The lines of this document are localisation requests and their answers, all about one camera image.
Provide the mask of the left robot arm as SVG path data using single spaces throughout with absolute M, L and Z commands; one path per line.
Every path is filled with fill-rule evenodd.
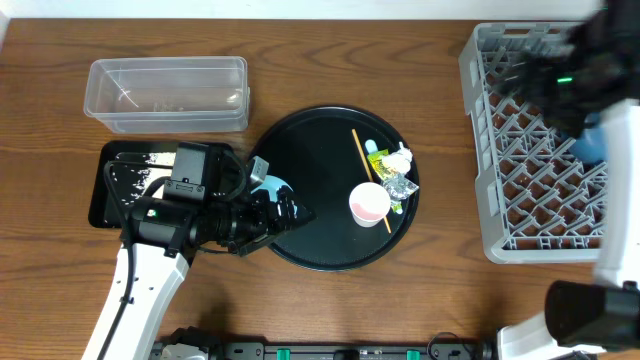
M 116 191 L 113 167 L 102 170 L 121 227 L 113 282 L 83 354 L 86 359 L 146 359 L 164 314 L 199 251 L 247 256 L 316 217 L 287 186 L 262 188 L 268 164 L 240 160 L 227 144 L 181 142 L 169 176 L 132 205 Z

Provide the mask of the white light-blue bowl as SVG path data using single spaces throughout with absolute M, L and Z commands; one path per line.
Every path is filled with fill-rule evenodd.
M 267 175 L 265 177 L 264 182 L 261 185 L 259 185 L 257 188 L 252 190 L 252 193 L 259 190 L 266 190 L 269 194 L 270 201 L 276 202 L 278 200 L 277 191 L 282 187 L 286 187 L 290 189 L 289 184 L 283 181 L 282 179 L 276 176 Z

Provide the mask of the dark blue plate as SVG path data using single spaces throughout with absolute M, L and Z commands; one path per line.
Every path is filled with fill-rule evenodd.
M 585 165 L 597 165 L 608 159 L 607 141 L 601 126 L 601 114 L 591 113 L 584 119 L 584 129 L 580 134 L 572 132 L 574 139 L 569 148 L 571 154 Z

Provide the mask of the pink cup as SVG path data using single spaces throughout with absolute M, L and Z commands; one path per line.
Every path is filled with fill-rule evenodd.
M 365 182 L 349 195 L 349 209 L 357 225 L 369 228 L 377 225 L 391 209 L 391 198 L 382 185 Z

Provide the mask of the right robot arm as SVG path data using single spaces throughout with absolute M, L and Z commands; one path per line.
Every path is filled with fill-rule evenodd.
M 604 236 L 590 284 L 556 281 L 542 313 L 497 334 L 497 359 L 591 359 L 639 346 L 639 2 L 607 0 L 566 55 L 525 54 L 498 77 L 607 164 Z

